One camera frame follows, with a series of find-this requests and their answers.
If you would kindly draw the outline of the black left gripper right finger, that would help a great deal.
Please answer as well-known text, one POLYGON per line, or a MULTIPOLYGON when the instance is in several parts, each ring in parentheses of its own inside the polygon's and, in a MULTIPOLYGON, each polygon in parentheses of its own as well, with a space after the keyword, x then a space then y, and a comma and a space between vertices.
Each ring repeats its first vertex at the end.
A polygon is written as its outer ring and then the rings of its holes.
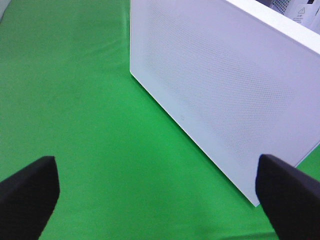
POLYGON ((280 240, 320 238, 320 183, 271 154, 258 160, 255 193, 280 240))

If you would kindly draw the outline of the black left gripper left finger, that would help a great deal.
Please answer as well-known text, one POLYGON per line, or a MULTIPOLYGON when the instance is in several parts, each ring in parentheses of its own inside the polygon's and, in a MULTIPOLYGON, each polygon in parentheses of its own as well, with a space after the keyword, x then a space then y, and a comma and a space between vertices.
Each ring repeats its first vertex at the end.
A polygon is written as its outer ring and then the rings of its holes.
POLYGON ((43 156, 0 182, 0 238, 38 240, 60 196, 54 156, 43 156))

